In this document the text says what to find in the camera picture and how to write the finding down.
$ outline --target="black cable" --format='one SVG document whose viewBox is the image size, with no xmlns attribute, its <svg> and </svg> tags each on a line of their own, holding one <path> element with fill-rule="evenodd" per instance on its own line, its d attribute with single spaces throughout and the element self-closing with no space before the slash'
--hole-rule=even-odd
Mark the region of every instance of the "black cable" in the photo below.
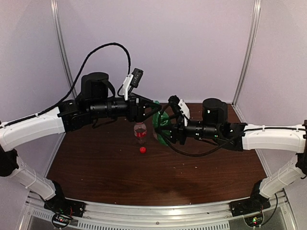
<svg viewBox="0 0 307 230">
<path fill-rule="evenodd" d="M 102 49 L 102 48 L 107 47 L 107 46 L 119 46 L 120 48 L 122 48 L 122 49 L 125 51 L 125 53 L 127 54 L 127 58 L 128 58 L 128 74 L 129 74 L 129 73 L 130 73 L 130 68 L 131 68 L 131 58 L 130 58 L 130 54 L 129 54 L 128 50 L 127 50 L 123 45 L 121 45 L 121 44 L 119 44 L 119 43 L 116 43 L 116 42 L 112 42 L 112 43 L 107 43 L 107 44 L 101 45 L 101 46 L 97 47 L 96 49 L 92 50 L 92 51 L 86 56 L 86 58 L 85 58 L 85 60 L 83 61 L 82 65 L 81 65 L 81 67 L 80 67 L 80 70 L 79 70 L 79 72 L 78 72 L 78 74 L 77 74 L 75 80 L 73 81 L 72 86 L 71 86 L 70 90 L 68 91 L 68 93 L 67 93 L 62 99 L 60 99 L 57 103 L 55 103 L 53 106 L 51 106 L 51 107 L 49 107 L 49 108 L 47 108 L 47 109 L 45 109 L 45 110 L 39 112 L 37 115 L 39 116 L 39 115 L 42 115 L 42 114 L 45 114 L 45 113 L 49 112 L 50 110 L 52 110 L 52 109 L 58 107 L 60 103 L 62 103 L 65 99 L 67 99 L 68 96 L 69 96 L 69 95 L 71 94 L 71 92 L 73 91 L 73 89 L 74 89 L 74 87 L 75 87 L 75 85 L 76 85 L 76 83 L 77 83 L 77 81 L 78 81 L 78 79 L 79 79 L 79 77 L 80 77 L 80 75 L 81 75 L 81 72 L 82 72 L 82 70 L 83 70 L 83 68 L 84 68 L 84 66 L 85 66 L 85 64 L 86 64 L 86 62 L 87 62 L 87 60 L 88 60 L 88 58 L 89 58 L 93 53 L 95 53 L 96 51 L 98 51 L 99 49 Z M 19 123 L 19 122 L 22 122 L 22 121 L 25 121 L 25 120 L 34 118 L 34 117 L 36 117 L 36 115 L 26 116 L 26 117 L 23 117 L 23 118 L 21 118 L 21 119 L 17 119 L 17 120 L 11 121 L 11 122 L 7 123 L 6 125 L 4 125 L 4 127 L 10 126 L 10 125 L 13 125 L 13 124 L 16 124 L 16 123 Z"/>
<path fill-rule="evenodd" d="M 287 130 L 299 130 L 299 131 L 307 131 L 307 129 L 304 128 L 291 128 L 291 127 L 264 127 L 264 129 L 287 129 Z M 249 131 L 259 131 L 259 130 L 264 130 L 263 128 L 249 128 L 245 129 L 244 132 L 249 132 Z"/>
<path fill-rule="evenodd" d="M 124 97 L 124 95 L 120 95 L 120 94 L 119 94 L 119 92 L 120 92 L 120 90 L 123 88 L 123 86 L 124 86 L 124 85 L 121 85 L 120 88 L 117 90 L 117 96 L 118 96 L 118 97 Z M 129 89 L 129 91 L 128 91 L 128 94 L 130 94 L 130 93 L 132 92 L 133 89 L 134 89 L 134 87 L 131 86 L 130 89 Z"/>
<path fill-rule="evenodd" d="M 277 209 L 277 207 L 278 207 L 278 197 L 277 197 L 277 194 L 276 194 L 276 193 L 275 193 L 275 197 L 276 197 L 276 206 L 275 206 L 275 208 L 274 208 L 274 211 L 273 211 L 272 215 L 266 220 L 266 222 L 264 222 L 263 224 L 261 224 L 261 227 L 262 227 L 263 225 L 267 224 L 267 223 L 272 219 L 272 217 L 274 216 L 274 214 L 275 214 L 275 212 L 276 212 L 276 209 Z"/>
<path fill-rule="evenodd" d="M 118 97 L 123 97 L 124 95 L 120 95 L 119 92 L 123 88 L 124 85 L 121 85 L 120 88 L 117 90 L 117 96 Z"/>
<path fill-rule="evenodd" d="M 205 143 L 208 143 L 208 144 L 211 144 L 211 145 L 215 145 L 215 146 L 217 146 L 218 144 L 216 144 L 216 143 L 214 143 L 214 142 L 211 142 L 211 141 L 209 141 L 209 140 L 204 140 L 204 139 L 196 139 L 196 140 L 198 140 L 198 141 L 202 141 L 202 142 L 205 142 Z"/>
</svg>

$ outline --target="purple wall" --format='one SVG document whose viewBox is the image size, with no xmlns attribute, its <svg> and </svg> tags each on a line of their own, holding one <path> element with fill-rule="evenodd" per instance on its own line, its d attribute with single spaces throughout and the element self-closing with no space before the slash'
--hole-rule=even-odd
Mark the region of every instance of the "purple wall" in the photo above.
<svg viewBox="0 0 307 230">
<path fill-rule="evenodd" d="M 232 101 L 248 42 L 254 1 L 60 1 L 59 14 L 73 76 L 85 56 L 108 42 L 130 51 L 132 69 L 144 70 L 135 92 L 167 101 L 208 97 Z M 127 74 L 120 48 L 99 51 L 83 74 L 105 71 L 118 88 Z"/>
<path fill-rule="evenodd" d="M 307 119 L 307 3 L 262 1 L 261 18 L 248 75 L 238 107 L 246 121 L 296 125 Z M 264 150 L 272 173 L 294 153 Z M 307 183 L 286 189 L 300 230 L 306 229 Z"/>
<path fill-rule="evenodd" d="M 49 0 L 0 2 L 0 120 L 11 121 L 52 105 L 67 91 Z M 58 135 L 17 148 L 39 173 L 45 173 Z M 28 191 L 0 178 L 1 229 L 14 230 Z"/>
</svg>

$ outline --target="wooden table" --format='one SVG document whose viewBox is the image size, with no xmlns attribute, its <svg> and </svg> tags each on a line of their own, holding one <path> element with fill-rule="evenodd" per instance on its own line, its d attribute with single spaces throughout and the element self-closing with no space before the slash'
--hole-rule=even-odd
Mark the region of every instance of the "wooden table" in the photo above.
<svg viewBox="0 0 307 230">
<path fill-rule="evenodd" d="M 201 119 L 201 104 L 188 104 L 191 117 Z M 231 106 L 228 120 L 239 122 Z M 265 172 L 255 151 L 221 149 L 192 158 L 177 154 L 153 138 L 147 125 L 147 152 L 124 118 L 92 129 L 67 133 L 48 178 L 62 185 L 66 197 L 121 205 L 183 205 L 242 198 L 250 195 Z M 201 153 L 211 145 L 188 138 L 178 148 Z"/>
</svg>

